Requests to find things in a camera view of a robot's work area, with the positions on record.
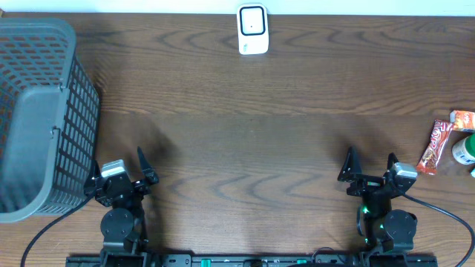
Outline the green lid jar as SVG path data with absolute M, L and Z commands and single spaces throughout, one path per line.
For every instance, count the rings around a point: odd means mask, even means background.
M 459 140 L 452 147 L 453 158 L 460 164 L 472 165 L 475 162 L 474 155 L 474 135 L 465 137 Z

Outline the orange snack packet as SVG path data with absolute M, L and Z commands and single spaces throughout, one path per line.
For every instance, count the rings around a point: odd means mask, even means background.
M 470 132 L 475 131 L 475 113 L 472 111 L 454 110 L 449 115 L 450 123 L 455 131 Z

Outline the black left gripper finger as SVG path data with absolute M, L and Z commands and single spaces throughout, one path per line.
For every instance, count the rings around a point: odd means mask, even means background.
M 84 195 L 87 197 L 95 196 L 98 190 L 101 173 L 98 162 L 94 159 L 91 163 L 91 169 L 83 187 Z
M 143 150 L 142 150 L 141 147 L 137 148 L 137 155 L 138 155 L 138 158 L 139 158 L 140 168 L 141 168 L 142 174 L 144 175 L 144 178 L 147 181 L 147 183 L 149 185 L 157 184 L 159 182 L 160 178 L 158 177 L 158 175 L 155 172 L 154 168 L 151 166 L 151 164 L 145 158 L 145 155 L 144 155 Z

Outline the red Top chocolate bar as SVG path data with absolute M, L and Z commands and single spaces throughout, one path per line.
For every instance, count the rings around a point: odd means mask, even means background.
M 452 130 L 453 123 L 440 119 L 434 121 L 430 141 L 416 166 L 417 171 L 430 175 L 437 173 L 437 165 Z

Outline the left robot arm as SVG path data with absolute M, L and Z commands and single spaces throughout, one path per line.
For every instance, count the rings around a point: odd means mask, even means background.
M 99 254 L 99 265 L 102 267 L 156 265 L 154 253 L 147 249 L 148 234 L 142 201 L 151 193 L 151 186 L 159 182 L 159 177 L 141 148 L 137 149 L 137 155 L 142 179 L 131 181 L 124 161 L 119 159 L 102 167 L 94 162 L 85 181 L 85 195 L 111 209 L 100 223 L 104 237 Z

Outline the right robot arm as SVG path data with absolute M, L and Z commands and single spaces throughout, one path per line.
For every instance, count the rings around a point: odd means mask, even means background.
M 338 175 L 348 182 L 347 195 L 361 198 L 357 211 L 358 234 L 365 239 L 365 249 L 355 258 L 359 266 L 406 266 L 406 253 L 413 249 L 417 217 L 394 209 L 392 199 L 400 197 L 415 183 L 415 167 L 388 155 L 387 169 L 380 177 L 364 174 L 354 147 L 347 151 Z

